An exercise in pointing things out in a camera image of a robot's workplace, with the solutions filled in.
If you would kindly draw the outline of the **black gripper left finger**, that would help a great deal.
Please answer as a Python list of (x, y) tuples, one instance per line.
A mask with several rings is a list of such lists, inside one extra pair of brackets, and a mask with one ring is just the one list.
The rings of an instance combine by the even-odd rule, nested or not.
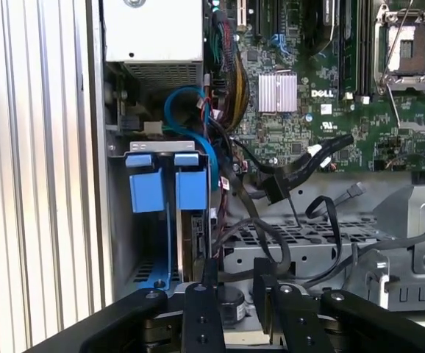
[(30, 348), (31, 352), (223, 352), (216, 299), (218, 265), (173, 296), (157, 288), (129, 294)]

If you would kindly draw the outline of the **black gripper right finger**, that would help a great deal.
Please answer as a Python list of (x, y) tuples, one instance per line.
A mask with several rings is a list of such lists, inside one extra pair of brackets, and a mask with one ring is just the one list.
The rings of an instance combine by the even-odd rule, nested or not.
[(263, 332), (285, 352), (425, 352), (425, 327), (344, 290), (314, 300), (254, 259), (253, 295)]

